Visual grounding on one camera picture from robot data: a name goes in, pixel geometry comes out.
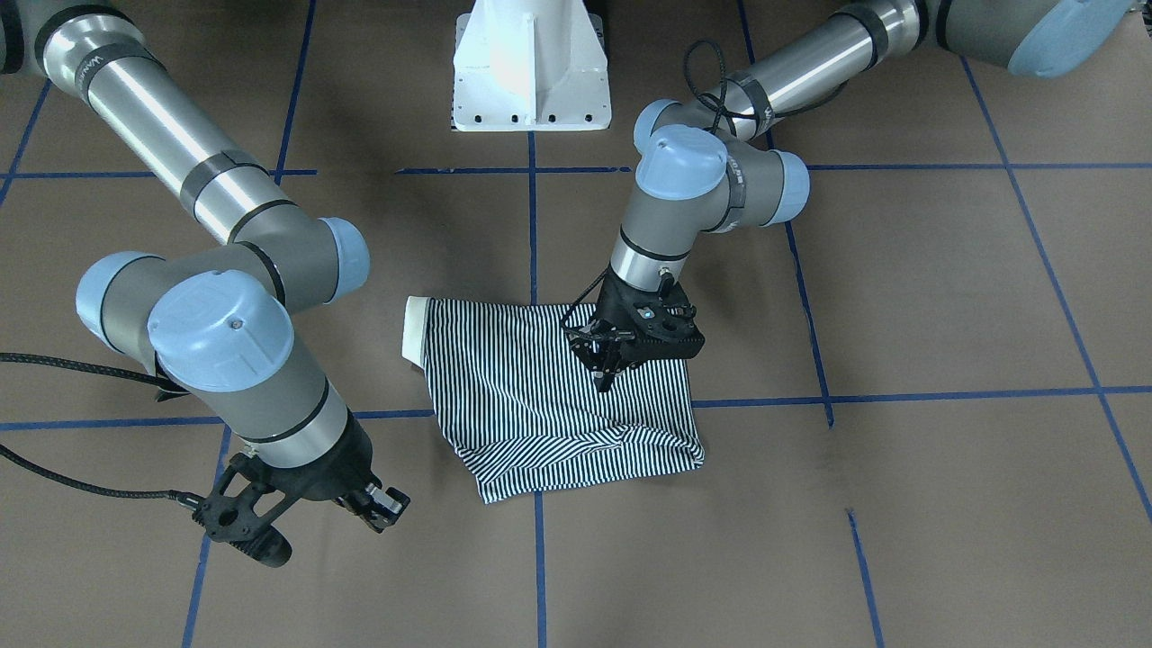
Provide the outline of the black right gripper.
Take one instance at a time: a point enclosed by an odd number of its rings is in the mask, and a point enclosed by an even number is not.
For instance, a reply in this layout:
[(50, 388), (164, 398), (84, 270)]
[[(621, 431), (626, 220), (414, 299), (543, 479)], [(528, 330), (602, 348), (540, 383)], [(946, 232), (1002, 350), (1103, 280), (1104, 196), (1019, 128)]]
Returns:
[(357, 419), (346, 422), (341, 438), (320, 458), (291, 468), (274, 467), (270, 460), (262, 479), (276, 491), (309, 502), (338, 500), (346, 511), (382, 533), (403, 517), (411, 499), (402, 491), (382, 487), (372, 472), (372, 443)]

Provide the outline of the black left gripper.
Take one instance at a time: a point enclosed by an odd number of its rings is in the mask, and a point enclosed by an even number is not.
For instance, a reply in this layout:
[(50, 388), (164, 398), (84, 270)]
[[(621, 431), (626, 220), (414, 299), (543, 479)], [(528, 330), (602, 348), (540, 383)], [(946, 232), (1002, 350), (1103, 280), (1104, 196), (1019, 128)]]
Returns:
[[(670, 273), (670, 270), (662, 269), (659, 271), (657, 291), (647, 293), (666, 295), (675, 282), (679, 280)], [(628, 299), (638, 292), (646, 291), (637, 291), (631, 284), (617, 278), (612, 269), (605, 269), (597, 280), (589, 285), (588, 291), (582, 292), (579, 299), (568, 308), (568, 317), (596, 287), (599, 287), (600, 291), (594, 311), (589, 317), (588, 323), (579, 325), (579, 327), (573, 327), (571, 324), (564, 327), (564, 339), (579, 363), (589, 372), (596, 374), (597, 392), (609, 393), (619, 374), (650, 362), (631, 362), (629, 357), (626, 357), (626, 342), (630, 342), (636, 337), (634, 323), (628, 312)]]

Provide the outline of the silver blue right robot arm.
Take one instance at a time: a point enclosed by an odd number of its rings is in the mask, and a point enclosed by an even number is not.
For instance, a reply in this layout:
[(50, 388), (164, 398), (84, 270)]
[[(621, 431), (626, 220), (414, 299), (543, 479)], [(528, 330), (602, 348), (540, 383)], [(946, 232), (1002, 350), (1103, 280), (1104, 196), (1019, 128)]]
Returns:
[(3, 1), (3, 74), (82, 100), (139, 156), (215, 247), (185, 258), (119, 253), (82, 276), (76, 311), (147, 372), (196, 395), (244, 444), (234, 472), (181, 497), (217, 541), (250, 541), (297, 500), (332, 500), (382, 532), (408, 498), (293, 327), (294, 312), (358, 291), (359, 229), (314, 219), (185, 95), (141, 29), (107, 1)]

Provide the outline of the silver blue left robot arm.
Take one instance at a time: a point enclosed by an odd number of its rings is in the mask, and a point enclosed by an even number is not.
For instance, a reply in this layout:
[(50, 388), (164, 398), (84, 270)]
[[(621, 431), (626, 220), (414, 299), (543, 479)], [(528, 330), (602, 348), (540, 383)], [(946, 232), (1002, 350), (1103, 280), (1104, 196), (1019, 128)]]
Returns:
[(680, 272), (702, 233), (791, 221), (806, 206), (801, 158), (758, 150), (776, 123), (836, 98), (861, 74), (932, 42), (938, 48), (1053, 78), (1102, 47), (1128, 1), (852, 1), (745, 69), (721, 70), (692, 100), (650, 103), (634, 125), (641, 159), (594, 311), (564, 324), (598, 392), (651, 361), (695, 357), (705, 342)]

